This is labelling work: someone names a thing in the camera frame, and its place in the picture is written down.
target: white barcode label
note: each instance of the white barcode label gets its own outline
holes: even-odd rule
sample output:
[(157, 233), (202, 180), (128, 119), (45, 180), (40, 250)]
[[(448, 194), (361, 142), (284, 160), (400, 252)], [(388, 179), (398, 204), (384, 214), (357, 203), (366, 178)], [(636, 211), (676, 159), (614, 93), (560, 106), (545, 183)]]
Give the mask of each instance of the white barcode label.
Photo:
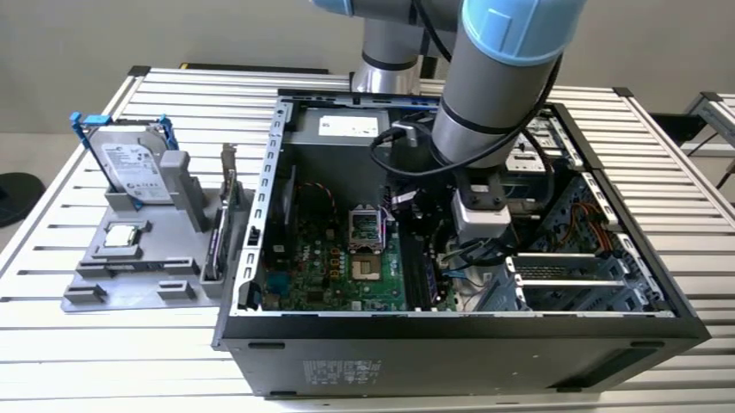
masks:
[(102, 152), (129, 196), (142, 203), (170, 201), (169, 191), (148, 148), (132, 144), (104, 144)]
[(318, 136), (374, 138), (377, 134), (377, 118), (366, 118), (362, 116), (321, 116), (318, 120)]

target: light blue robot joint cap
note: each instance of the light blue robot joint cap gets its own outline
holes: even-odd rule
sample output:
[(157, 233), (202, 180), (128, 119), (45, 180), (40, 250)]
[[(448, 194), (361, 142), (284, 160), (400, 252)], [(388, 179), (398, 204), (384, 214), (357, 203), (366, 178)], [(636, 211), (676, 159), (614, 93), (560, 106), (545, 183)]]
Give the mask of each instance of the light blue robot joint cap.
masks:
[(84, 119), (86, 125), (104, 126), (110, 123), (112, 117), (108, 114), (89, 114)]
[(352, 16), (352, 0), (310, 0), (310, 3), (330, 13)]
[(572, 41), (586, 0), (465, 0), (461, 24), (476, 48), (500, 63), (553, 60)]

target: metal frame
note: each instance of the metal frame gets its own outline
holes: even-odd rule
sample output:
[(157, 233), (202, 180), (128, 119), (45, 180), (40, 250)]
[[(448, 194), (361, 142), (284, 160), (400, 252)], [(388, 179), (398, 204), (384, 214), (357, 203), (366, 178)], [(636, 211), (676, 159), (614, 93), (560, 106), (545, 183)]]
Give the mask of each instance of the metal frame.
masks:
[[(276, 89), (349, 88), (345, 76), (172, 69), (153, 69), (136, 93), (129, 82), (105, 113), (116, 111), (128, 94), (125, 117), (152, 119), (166, 113), (177, 125), (181, 149), (193, 155), (192, 173), (202, 186), (218, 185), (212, 177), (221, 176), (220, 165), (208, 159), (217, 156), (220, 144), (237, 143), (237, 170), (246, 188), (257, 185)], [(437, 95), (441, 85), (441, 81), (424, 81), (421, 91)], [(665, 136), (641, 120), (644, 111), (610, 89), (560, 86), (550, 101), (565, 104), (592, 149), (604, 149), (598, 158), (605, 170), (638, 170), (645, 176), (650, 170), (691, 169), (678, 160), (678, 149), (661, 146), (658, 139)], [(638, 147), (622, 149), (617, 146), (622, 143)], [(102, 176), (77, 149), (0, 254), (0, 398), (16, 400), (1, 402), (0, 407), (8, 411), (506, 411), (513, 404), (517, 411), (729, 411), (735, 405), (735, 257), (727, 242), (735, 227), (723, 217), (720, 202), (703, 193), (705, 181), (697, 174), (687, 176), (697, 185), (662, 183), (653, 177), (637, 183), (616, 182), (617, 176), (610, 181), (628, 207), (637, 208), (632, 214), (712, 340), (598, 395), (269, 402), (256, 397), (226, 354), (209, 350), (217, 309), (61, 314), (58, 298), (70, 280), (68, 271), (102, 211)], [(646, 205), (658, 200), (666, 202), (661, 207), (681, 214), (650, 211)], [(689, 215), (692, 207), (713, 210), (712, 215)]]
[[(705, 144), (697, 150), (699, 156), (733, 157), (735, 156), (735, 95), (717, 95), (715, 92), (700, 92), (687, 106), (685, 114), (695, 114), (723, 137), (725, 144)], [(697, 143), (681, 146), (691, 151)]]

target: wire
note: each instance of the wire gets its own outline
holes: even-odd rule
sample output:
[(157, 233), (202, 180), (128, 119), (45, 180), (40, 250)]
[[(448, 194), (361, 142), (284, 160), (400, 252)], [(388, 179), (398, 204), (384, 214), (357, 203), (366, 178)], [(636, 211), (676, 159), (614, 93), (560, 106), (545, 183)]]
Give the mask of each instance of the wire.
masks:
[[(598, 210), (598, 208), (594, 204), (592, 204), (589, 202), (580, 202), (580, 204), (584, 207), (588, 207), (592, 210), (592, 212), (601, 213), (601, 211)], [(604, 250), (612, 251), (612, 241), (609, 240), (609, 236), (606, 235), (606, 232), (601, 229), (601, 225), (598, 223), (592, 222), (590, 219), (589, 219), (589, 216), (588, 216), (586, 220), (589, 222), (592, 230), (594, 231), (594, 235), (597, 236), (598, 246)]]
[[(474, 266), (494, 267), (496, 265), (500, 265), (505, 261), (505, 259), (510, 254), (514, 254), (520, 250), (520, 248), (510, 248), (506, 245), (502, 245), (498, 243), (496, 244), (496, 246), (498, 247), (498, 250), (493, 248), (486, 249), (486, 251), (484, 251), (477, 257), (470, 257), (464, 254), (460, 255), (458, 257), (461, 258), (461, 261), (465, 262), (465, 264), (457, 268), (453, 268), (450, 271), (460, 271), (462, 269), (468, 269), (469, 267), (474, 267)], [(486, 258), (489, 254), (494, 254), (494, 257)]]
[(449, 277), (450, 279), (453, 279), (453, 280), (464, 280), (464, 281), (466, 281), (469, 284), (472, 284), (472, 285), (473, 285), (474, 287), (477, 287), (477, 288), (484, 288), (484, 285), (477, 284), (476, 282), (473, 282), (472, 280), (469, 280), (469, 278), (468, 278), (464, 274), (452, 275), (452, 274), (450, 274), (450, 271), (449, 271), (449, 272), (444, 273), (444, 275), (445, 275), (446, 277)]
[(548, 204), (550, 203), (550, 199), (553, 198), (553, 167), (550, 166), (550, 159), (546, 155), (546, 152), (542, 150), (541, 144), (538, 144), (538, 141), (536, 141), (536, 138), (530, 135), (528, 132), (528, 129), (524, 128), (521, 131), (521, 134), (525, 136), (525, 140), (530, 144), (532, 148), (536, 150), (536, 153), (538, 154), (538, 158), (541, 159), (542, 163), (542, 169), (545, 171), (546, 175), (546, 193), (542, 196), (541, 205), (545, 208)]
[(385, 214), (385, 218), (390, 217), (390, 214), (388, 213), (388, 210), (385, 209), (384, 206), (380, 206), (380, 210), (381, 210), (382, 213)]
[(484, 284), (482, 289), (480, 289), (478, 291), (473, 292), (472, 295), (470, 295), (469, 297), (466, 297), (466, 299), (464, 300), (464, 303), (461, 304), (461, 311), (465, 311), (465, 310), (466, 310), (466, 304), (469, 304), (469, 301), (472, 301), (472, 299), (473, 299), (480, 293), (482, 293), (485, 289), (486, 289), (486, 283)]
[(716, 134), (717, 134), (716, 132), (712, 133), (712, 135), (699, 143), (697, 147), (693, 148), (693, 149), (691, 150), (691, 152), (687, 154), (687, 157), (689, 157), (689, 156), (693, 154), (693, 152), (699, 151), (699, 148), (700, 148), (701, 146), (704, 146), (705, 143), (707, 143), (708, 141), (711, 141), (711, 140), (715, 138)]
[(564, 246), (565, 241), (572, 236), (572, 230), (573, 230), (573, 227), (576, 226), (576, 215), (573, 214), (573, 210), (576, 207), (577, 207), (576, 204), (573, 204), (572, 207), (569, 208), (569, 224), (565, 226), (564, 236), (557, 241), (556, 247), (553, 247), (554, 251)]
[(490, 240), (488, 238), (477, 238), (468, 246), (462, 247), (461, 245), (458, 246), (458, 250), (453, 250), (452, 252), (449, 252), (441, 259), (441, 262), (446, 262), (450, 258), (453, 258), (454, 256), (460, 256), (462, 254), (469, 254), (472, 251), (474, 251), (477, 248), (481, 248), (484, 247), (484, 245), (486, 245), (486, 243), (489, 242)]
[(417, 12), (417, 16), (420, 17), (421, 22), (424, 23), (425, 31), (428, 32), (428, 37), (432, 38), (432, 42), (436, 45), (436, 48), (438, 49), (438, 53), (441, 54), (441, 56), (446, 59), (448, 62), (450, 62), (449, 49), (444, 45), (444, 42), (438, 37), (438, 33), (436, 33), (436, 28), (433, 27), (432, 20), (428, 17), (428, 13), (425, 13), (421, 0), (412, 0), (412, 3), (413, 3), (413, 8), (416, 9), (416, 12)]
[(509, 195), (512, 195), (516, 191), (517, 185), (513, 185), (509, 191), (505, 193), (505, 198), (509, 198)]
[(577, 208), (581, 209), (581, 211), (584, 213), (584, 217), (586, 218), (586, 225), (589, 226), (590, 232), (594, 234), (594, 238), (597, 239), (598, 247), (605, 251), (612, 250), (612, 242), (609, 241), (609, 238), (606, 237), (606, 234), (604, 233), (601, 227), (597, 227), (594, 225), (594, 223), (592, 223), (592, 221), (590, 221), (590, 213), (589, 213), (588, 208), (590, 208), (592, 210), (596, 210), (596, 212), (598, 212), (598, 209), (589, 203), (578, 203), (578, 202), (573, 203), (572, 207), (569, 208), (569, 215), (570, 215), (569, 225), (565, 228), (565, 234), (561, 237), (561, 239), (558, 240), (557, 245), (554, 247), (554, 250), (557, 250), (558, 248), (561, 248), (564, 246), (565, 242), (568, 241), (569, 237), (572, 236), (572, 231), (573, 231), (573, 228), (576, 227), (576, 214), (574, 214), (574, 211), (576, 211)]
[(731, 175), (732, 175), (732, 174), (731, 174), (729, 172), (725, 173), (725, 174), (723, 175), (723, 178), (721, 178), (720, 181), (716, 183), (715, 188), (717, 188), (717, 189), (721, 189), (721, 188), (723, 188), (724, 184), (727, 183), (727, 180), (731, 179)]
[(472, 157), (468, 157), (461, 162), (444, 165), (440, 168), (436, 168), (433, 170), (425, 170), (422, 172), (409, 172), (405, 170), (398, 170), (393, 168), (390, 165), (388, 165), (385, 162), (382, 162), (382, 160), (377, 158), (377, 155), (376, 155), (376, 147), (380, 144), (382, 144), (385, 141), (397, 140), (405, 136), (405, 131), (392, 127), (386, 131), (380, 133), (380, 135), (377, 135), (377, 138), (374, 138), (374, 140), (369, 144), (369, 157), (372, 158), (377, 166), (382, 168), (385, 171), (388, 171), (389, 173), (394, 174), (396, 176), (402, 176), (406, 178), (426, 178), (428, 176), (444, 174), (446, 172), (450, 172), (452, 170), (464, 168), (470, 163), (474, 163), (484, 157), (489, 156), (494, 151), (497, 151), (509, 142), (512, 142), (512, 140), (517, 137), (517, 134), (525, 129), (532, 119), (536, 117), (536, 114), (541, 110), (542, 105), (546, 101), (546, 98), (549, 97), (550, 89), (553, 88), (553, 83), (556, 82), (556, 79), (557, 79), (558, 68), (561, 67), (561, 58), (562, 56), (558, 56), (557, 61), (553, 64), (553, 69), (550, 70), (549, 78), (546, 79), (546, 83), (542, 87), (538, 100), (533, 104), (530, 111), (525, 114), (525, 117), (521, 119), (520, 123), (513, 128), (513, 130), (509, 133), (506, 133), (500, 139), (497, 139), (492, 143), (492, 145), (486, 149), (484, 149), (484, 151), (477, 152)]
[(509, 230), (513, 233), (513, 238), (516, 239), (516, 245), (520, 245), (520, 237), (517, 236), (516, 226), (513, 225), (512, 221), (509, 223)]
[(329, 191), (329, 189), (318, 182), (304, 182), (300, 185), (298, 189), (301, 189), (302, 187), (318, 188), (326, 193), (326, 196), (329, 197), (329, 203), (332, 204), (332, 212), (334, 213), (334, 217), (336, 217), (336, 203), (334, 203), (334, 197), (332, 196), (332, 191)]

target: open computer tower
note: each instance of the open computer tower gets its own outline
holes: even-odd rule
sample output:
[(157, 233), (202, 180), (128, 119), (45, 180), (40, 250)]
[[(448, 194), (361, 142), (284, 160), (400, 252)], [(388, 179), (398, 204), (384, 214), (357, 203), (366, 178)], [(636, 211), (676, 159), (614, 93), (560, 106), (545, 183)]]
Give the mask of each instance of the open computer tower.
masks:
[[(398, 179), (370, 162), (373, 137), (417, 113), (430, 122), (437, 104), (280, 91), (213, 341), (257, 395), (602, 391), (708, 338), (562, 105), (492, 182)], [(374, 156), (425, 169), (412, 138)], [(550, 202), (528, 211), (549, 173)], [(462, 207), (462, 184), (508, 205), (492, 242), (465, 239), (501, 217)]]

